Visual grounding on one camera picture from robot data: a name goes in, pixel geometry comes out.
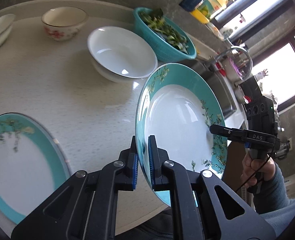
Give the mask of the grey right sleeve forearm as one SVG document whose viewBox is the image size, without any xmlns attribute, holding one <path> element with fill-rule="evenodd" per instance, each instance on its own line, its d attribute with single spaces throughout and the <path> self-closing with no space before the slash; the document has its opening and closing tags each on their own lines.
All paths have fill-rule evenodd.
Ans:
<svg viewBox="0 0 295 240">
<path fill-rule="evenodd" d="M 295 198 L 288 198 L 284 177 L 276 163 L 266 164 L 260 171 L 264 179 L 260 192 L 254 194 L 255 210 L 279 236 L 295 217 Z"/>
</svg>

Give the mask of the person's right hand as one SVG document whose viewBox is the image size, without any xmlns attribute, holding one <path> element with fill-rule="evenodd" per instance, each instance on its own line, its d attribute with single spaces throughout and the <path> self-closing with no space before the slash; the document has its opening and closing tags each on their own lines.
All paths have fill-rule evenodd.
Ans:
<svg viewBox="0 0 295 240">
<path fill-rule="evenodd" d="M 257 173 L 263 175 L 265 181 L 269 181 L 274 177 L 276 170 L 273 159 L 252 159 L 249 153 L 245 155 L 242 161 L 242 167 L 241 182 L 244 184 L 245 188 L 257 184 L 258 179 L 255 177 Z"/>
</svg>

